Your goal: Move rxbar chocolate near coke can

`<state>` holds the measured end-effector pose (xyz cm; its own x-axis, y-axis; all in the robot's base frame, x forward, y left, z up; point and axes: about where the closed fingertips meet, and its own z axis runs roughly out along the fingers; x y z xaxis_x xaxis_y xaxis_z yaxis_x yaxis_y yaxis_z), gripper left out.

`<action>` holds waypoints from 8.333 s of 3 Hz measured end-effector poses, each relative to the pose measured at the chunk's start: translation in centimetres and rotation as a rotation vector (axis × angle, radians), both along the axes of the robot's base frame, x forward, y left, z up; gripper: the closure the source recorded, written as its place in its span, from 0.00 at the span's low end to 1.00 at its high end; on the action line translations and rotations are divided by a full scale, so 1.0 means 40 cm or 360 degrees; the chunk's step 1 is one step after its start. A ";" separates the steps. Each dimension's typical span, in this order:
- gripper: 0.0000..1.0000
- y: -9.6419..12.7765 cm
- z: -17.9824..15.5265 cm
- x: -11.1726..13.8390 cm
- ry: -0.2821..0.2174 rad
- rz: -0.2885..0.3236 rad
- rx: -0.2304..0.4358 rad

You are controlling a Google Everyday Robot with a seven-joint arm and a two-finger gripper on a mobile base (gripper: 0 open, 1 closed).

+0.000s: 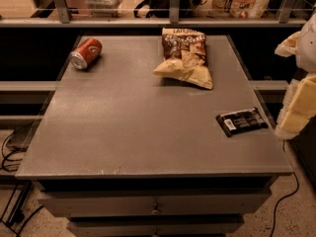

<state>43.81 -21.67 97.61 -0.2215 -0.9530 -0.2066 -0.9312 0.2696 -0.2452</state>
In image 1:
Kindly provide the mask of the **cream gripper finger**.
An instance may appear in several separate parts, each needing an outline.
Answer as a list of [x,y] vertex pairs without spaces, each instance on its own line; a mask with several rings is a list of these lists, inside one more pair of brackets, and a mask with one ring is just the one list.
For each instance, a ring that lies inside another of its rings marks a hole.
[[296,32],[290,35],[287,39],[285,39],[282,43],[280,43],[276,49],[275,54],[282,56],[282,57],[290,57],[297,53],[296,44],[300,32]]
[[292,79],[276,120],[275,134],[280,139],[292,139],[315,116],[316,74],[308,74],[300,81]]

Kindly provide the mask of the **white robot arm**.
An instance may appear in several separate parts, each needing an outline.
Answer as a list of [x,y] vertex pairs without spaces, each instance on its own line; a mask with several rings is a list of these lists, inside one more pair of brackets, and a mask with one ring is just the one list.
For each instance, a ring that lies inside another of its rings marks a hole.
[[275,54],[295,56],[296,66],[307,72],[300,80],[293,79],[287,86],[283,107],[276,121],[276,136],[289,140],[316,116],[316,14],[296,32],[280,43]]

